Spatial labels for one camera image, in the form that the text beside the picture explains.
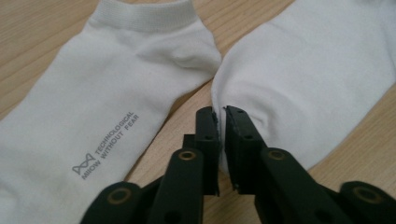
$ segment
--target white fabric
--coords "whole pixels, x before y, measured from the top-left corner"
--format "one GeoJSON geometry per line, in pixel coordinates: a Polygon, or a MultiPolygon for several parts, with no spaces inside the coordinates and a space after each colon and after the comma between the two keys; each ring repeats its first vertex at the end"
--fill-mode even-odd
{"type": "Polygon", "coordinates": [[[222,108],[240,107],[269,147],[309,168],[395,82],[395,62],[396,1],[297,0],[230,49],[213,106],[222,131],[222,108]]]}
{"type": "Polygon", "coordinates": [[[0,223],[79,223],[219,64],[191,1],[101,1],[0,122],[0,223]]]}

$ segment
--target gray printed logo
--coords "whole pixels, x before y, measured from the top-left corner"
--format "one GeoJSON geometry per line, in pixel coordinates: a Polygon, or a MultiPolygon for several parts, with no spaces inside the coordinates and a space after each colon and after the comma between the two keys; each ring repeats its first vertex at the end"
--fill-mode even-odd
{"type": "Polygon", "coordinates": [[[90,161],[94,161],[96,158],[94,158],[90,153],[87,153],[85,155],[85,161],[81,163],[79,166],[73,166],[72,170],[76,172],[78,175],[81,174],[81,169],[87,168],[90,165],[90,161]]]}

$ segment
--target sock cuff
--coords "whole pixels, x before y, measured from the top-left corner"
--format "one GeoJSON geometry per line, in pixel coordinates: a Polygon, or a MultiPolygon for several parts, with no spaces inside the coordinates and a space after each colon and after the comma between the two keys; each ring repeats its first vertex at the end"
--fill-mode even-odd
{"type": "Polygon", "coordinates": [[[174,30],[198,20],[191,0],[163,4],[129,4],[101,0],[91,19],[143,32],[174,30]]]}

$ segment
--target wooden table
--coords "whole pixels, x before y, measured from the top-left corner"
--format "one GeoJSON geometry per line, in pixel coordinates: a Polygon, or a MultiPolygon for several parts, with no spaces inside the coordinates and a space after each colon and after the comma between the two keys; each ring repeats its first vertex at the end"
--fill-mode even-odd
{"type": "MultiPolygon", "coordinates": [[[[165,1],[129,1],[165,2],[165,1]]],[[[230,47],[286,8],[291,0],[195,0],[197,13],[213,32],[224,56],[230,47]]],[[[83,27],[96,0],[6,0],[0,2],[0,119],[32,88],[59,48],[83,27]]],[[[183,97],[139,163],[126,177],[146,185],[163,174],[184,133],[194,133],[195,111],[210,105],[210,85],[183,97]]],[[[396,86],[325,160],[309,170],[320,183],[338,190],[361,180],[396,197],[396,86]]],[[[204,223],[259,223],[253,197],[232,191],[219,174],[221,197],[205,197],[204,223]]]]}

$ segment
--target white sock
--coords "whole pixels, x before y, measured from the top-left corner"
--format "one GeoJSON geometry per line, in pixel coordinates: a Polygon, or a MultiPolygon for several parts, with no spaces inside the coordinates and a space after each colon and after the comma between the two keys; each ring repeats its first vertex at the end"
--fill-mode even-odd
{"type": "Polygon", "coordinates": [[[0,123],[0,223],[79,223],[219,64],[190,0],[101,1],[0,123]]]}
{"type": "Polygon", "coordinates": [[[313,166],[395,82],[395,24],[390,0],[297,0],[225,56],[212,86],[221,129],[222,108],[240,107],[269,147],[313,166]]]}

